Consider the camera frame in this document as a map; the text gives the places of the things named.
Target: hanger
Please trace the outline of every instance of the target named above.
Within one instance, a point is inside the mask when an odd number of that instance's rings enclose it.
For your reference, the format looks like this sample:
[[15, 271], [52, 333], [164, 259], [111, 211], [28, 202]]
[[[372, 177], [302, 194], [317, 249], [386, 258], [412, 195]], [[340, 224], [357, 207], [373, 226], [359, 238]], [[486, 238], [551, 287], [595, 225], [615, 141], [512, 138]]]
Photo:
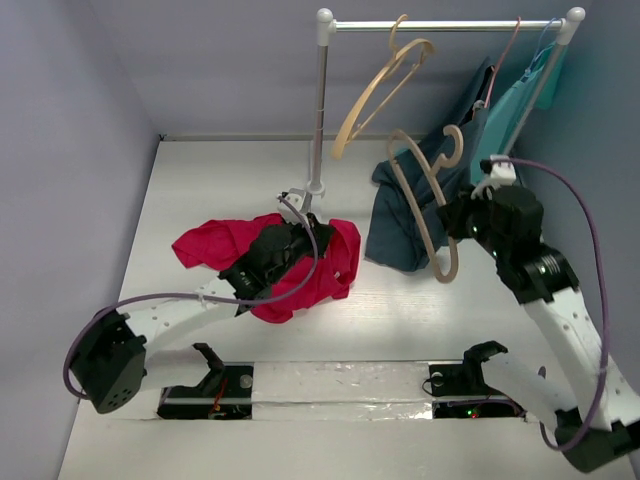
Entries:
[[493, 76], [491, 77], [491, 83], [489, 84], [489, 88], [487, 88], [487, 99], [484, 102], [484, 106], [485, 108], [489, 108], [489, 104], [491, 102], [491, 93], [493, 92], [493, 84], [496, 82], [496, 77], [498, 76], [498, 72], [500, 71], [500, 67], [502, 66], [502, 62], [504, 62], [504, 59], [507, 56], [507, 53], [509, 53], [509, 50], [511, 50], [511, 46], [513, 45], [513, 42], [515, 41], [516, 37], [518, 36], [518, 31], [520, 30], [520, 22], [522, 22], [522, 18], [518, 17], [518, 23], [516, 23], [516, 28], [513, 31], [513, 34], [511, 35], [511, 38], [509, 39], [509, 43], [507, 43], [507, 46], [505, 47], [504, 51], [502, 52], [502, 55], [500, 55], [500, 59], [498, 60], [498, 63], [496, 64], [495, 69], [493, 70]]
[[[382, 70], [378, 72], [378, 74], [371, 80], [371, 83], [367, 86], [367, 88], [362, 92], [360, 98], [353, 105], [353, 108], [347, 115], [342, 127], [340, 127], [340, 131], [338, 132], [338, 136], [336, 140], [333, 142], [333, 148], [331, 150], [331, 155], [335, 159], [342, 158], [342, 154], [344, 152], [344, 148], [351, 143], [364, 128], [373, 120], [373, 118], [377, 115], [377, 113], [384, 108], [384, 106], [389, 103], [391, 98], [402, 88], [402, 86], [407, 83], [407, 81], [418, 71], [418, 69], [422, 66], [422, 64], [427, 59], [429, 54], [435, 53], [435, 48], [433, 44], [424, 38], [417, 38], [412, 40], [407, 45], [402, 48], [398, 48], [395, 43], [396, 39], [396, 31], [398, 29], [398, 25], [401, 22], [407, 20], [409, 18], [408, 15], [401, 15], [396, 23], [391, 28], [391, 34], [389, 36], [389, 49], [391, 50], [391, 58], [389, 61], [382, 67]], [[360, 112], [364, 108], [365, 104], [369, 100], [369, 97], [373, 93], [373, 91], [385, 80], [389, 79], [402, 65], [404, 60], [407, 58], [409, 52], [413, 49], [420, 50], [420, 56], [416, 63], [411, 66], [409, 73], [398, 83], [398, 85], [391, 91], [389, 95], [378, 105], [378, 108], [374, 110], [374, 112], [367, 117], [367, 119], [361, 124], [357, 125], [355, 129], [353, 126], [360, 115]]]
[[436, 162], [433, 164], [433, 166], [429, 165], [429, 162], [427, 162], [427, 159], [420, 151], [420, 147], [418, 147], [416, 142], [414, 142], [411, 137], [409, 137], [409, 135], [407, 135], [402, 130], [394, 130], [391, 133], [391, 136], [387, 140], [387, 154], [389, 155], [389, 163], [391, 164], [393, 173], [398, 179], [398, 183], [400, 183], [400, 187], [402, 188], [404, 196], [409, 203], [411, 212], [415, 217], [416, 223], [418, 225], [418, 230], [420, 231], [420, 237], [422, 238], [424, 246], [427, 249], [427, 255], [429, 256], [429, 261], [431, 263], [431, 267], [433, 268], [433, 273], [440, 283], [450, 283], [458, 274], [459, 261], [458, 246], [456, 244], [456, 241], [453, 238], [448, 237], [451, 265], [449, 267], [449, 271], [444, 274], [442, 273], [442, 269], [440, 268], [440, 262], [438, 261], [438, 257], [436, 256], [436, 250], [433, 247], [431, 235], [429, 235], [429, 229], [427, 228], [424, 218], [422, 217], [422, 212], [420, 211], [418, 202], [413, 195], [411, 186], [409, 185], [409, 182], [407, 182], [402, 168], [400, 167], [400, 164], [395, 157], [395, 149], [393, 147], [393, 143], [396, 140], [402, 140], [409, 146], [409, 150], [411, 150], [416, 160], [420, 164], [420, 167], [422, 167], [422, 171], [424, 172], [425, 177], [427, 177], [429, 185], [431, 185], [431, 189], [433, 190], [433, 194], [436, 198], [438, 206], [443, 206], [446, 205], [447, 200], [442, 193], [442, 189], [440, 188], [440, 184], [438, 183], [436, 175], [441, 168], [455, 167], [460, 161], [460, 158], [462, 157], [462, 151], [464, 149], [464, 139], [462, 137], [462, 132], [456, 125], [447, 125], [443, 129], [443, 133], [445, 135], [453, 137], [455, 145], [453, 155], [451, 155], [451, 157], [447, 157], [444, 153], [441, 153], [440, 155], [438, 155], [438, 158], [436, 159]]

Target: purple wall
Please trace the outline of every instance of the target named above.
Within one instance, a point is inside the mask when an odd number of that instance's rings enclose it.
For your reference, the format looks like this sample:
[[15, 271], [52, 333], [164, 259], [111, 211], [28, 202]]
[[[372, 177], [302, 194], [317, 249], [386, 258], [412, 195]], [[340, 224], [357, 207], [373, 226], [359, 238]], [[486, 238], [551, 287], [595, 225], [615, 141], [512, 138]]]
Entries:
[[[613, 355], [640, 391], [640, 2], [597, 0], [571, 50], [554, 107], [524, 130], [523, 156], [575, 182], [593, 210], [602, 243]], [[594, 318], [600, 319], [593, 249], [572, 195], [547, 176], [528, 175], [546, 207], [545, 238], [569, 258]], [[640, 467], [640, 454], [634, 458]]]
[[0, 2], [0, 478], [57, 478], [61, 366], [117, 297], [157, 135], [88, 2]]
[[[151, 118], [162, 133], [313, 132], [315, 12], [340, 20], [550, 19], [591, 0], [92, 0]], [[427, 131], [480, 61], [509, 33], [431, 34], [437, 54], [369, 132]], [[402, 44], [409, 37], [398, 36]], [[537, 34], [522, 34], [509, 62], [530, 59]], [[388, 36], [341, 33], [329, 49], [327, 121], [336, 132], [389, 58]], [[377, 97], [381, 100], [383, 90]], [[416, 99], [420, 107], [416, 108]]]

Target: hanger hook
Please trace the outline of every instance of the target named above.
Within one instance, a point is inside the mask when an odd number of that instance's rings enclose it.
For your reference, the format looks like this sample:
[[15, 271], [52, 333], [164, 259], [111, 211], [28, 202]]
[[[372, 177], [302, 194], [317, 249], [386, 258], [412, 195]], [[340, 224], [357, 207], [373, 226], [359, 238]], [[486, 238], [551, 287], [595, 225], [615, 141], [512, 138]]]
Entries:
[[398, 29], [398, 25], [408, 19], [409, 15], [403, 13], [402, 15], [400, 15], [400, 17], [398, 17], [398, 20], [396, 20], [396, 23], [393, 25], [393, 27], [391, 27], [391, 34], [389, 35], [389, 49], [391, 50], [392, 58], [395, 58], [396, 53], [398, 53], [398, 50], [400, 50], [396, 45], [396, 30]]

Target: white table surface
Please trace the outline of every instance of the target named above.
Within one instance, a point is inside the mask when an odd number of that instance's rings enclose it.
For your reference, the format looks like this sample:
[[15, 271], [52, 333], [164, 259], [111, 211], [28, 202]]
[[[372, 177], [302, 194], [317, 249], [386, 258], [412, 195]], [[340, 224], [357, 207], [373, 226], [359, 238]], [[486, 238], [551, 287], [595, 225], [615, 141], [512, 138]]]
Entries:
[[[278, 193], [302, 186], [308, 155], [307, 142], [161, 143], [122, 297], [191, 291], [208, 281], [211, 270], [185, 270], [171, 243], [212, 218], [275, 211]], [[324, 219], [353, 221], [363, 249], [376, 193], [370, 175], [383, 158], [384, 142], [357, 141], [342, 161], [323, 166]], [[229, 362], [395, 361], [458, 359], [476, 343], [497, 340], [562, 382], [555, 357], [500, 284], [491, 258], [470, 241], [459, 250], [460, 273], [450, 285], [428, 268], [406, 275], [363, 260], [348, 299], [298, 312], [283, 325], [251, 315], [218, 322], [181, 345], [208, 342]], [[100, 416], [82, 402], [59, 478], [584, 478], [544, 446], [537, 424], [517, 419], [163, 421], [152, 419], [156, 403], [157, 392], [145, 392]], [[590, 478], [635, 477], [622, 459]]]

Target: fabric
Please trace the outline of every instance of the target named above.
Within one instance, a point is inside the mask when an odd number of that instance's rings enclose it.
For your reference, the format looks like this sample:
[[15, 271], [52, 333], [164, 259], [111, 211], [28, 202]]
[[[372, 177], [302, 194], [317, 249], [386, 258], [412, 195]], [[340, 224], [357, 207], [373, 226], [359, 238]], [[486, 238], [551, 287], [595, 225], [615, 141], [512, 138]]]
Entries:
[[[487, 119], [486, 110], [478, 110], [475, 115], [472, 115], [472, 107], [486, 94], [491, 78], [490, 65], [489, 58], [482, 62], [449, 115], [433, 132], [418, 143], [420, 151], [429, 162], [433, 163], [440, 152], [451, 154], [453, 151], [453, 140], [442, 133], [442, 128], [450, 124], [460, 127], [464, 137], [462, 158], [456, 167], [443, 168], [437, 175], [442, 193], [447, 200], [452, 199], [460, 187], [469, 183], [469, 166]], [[420, 165], [410, 150], [403, 151], [396, 158], [422, 209], [433, 246], [438, 249], [447, 245], [446, 233], [436, 215], [437, 204], [433, 191]], [[366, 257], [404, 272], [424, 268], [429, 262], [429, 257], [409, 204], [388, 160], [378, 164], [372, 179], [380, 187], [373, 205], [371, 226], [366, 242]]]
[[[210, 220], [183, 234], [172, 247], [186, 268], [204, 264], [214, 270], [224, 270], [249, 250], [251, 242], [264, 227], [282, 222], [279, 214], [264, 215], [251, 221]], [[291, 297], [255, 307], [251, 313], [269, 323], [284, 323], [296, 310], [312, 307], [328, 297], [341, 299], [349, 295], [349, 286], [356, 278], [360, 260], [360, 233], [351, 222], [331, 220], [329, 224], [336, 233], [309, 282]], [[313, 258], [310, 257], [298, 262], [273, 286], [273, 296], [298, 286], [312, 265]]]
[[[525, 113], [527, 103], [540, 81], [544, 68], [554, 44], [548, 45], [533, 62], [531, 72], [515, 82], [500, 99], [493, 104], [487, 119], [482, 140], [476, 154], [471, 161], [471, 182], [479, 183], [484, 174], [480, 169], [480, 161], [488, 159], [490, 155], [502, 153], [511, 134], [515, 131], [518, 121]], [[558, 78], [562, 70], [562, 62], [567, 50], [562, 52], [551, 76], [547, 80], [540, 96], [536, 100], [535, 108], [546, 110], [551, 107], [555, 95]]]

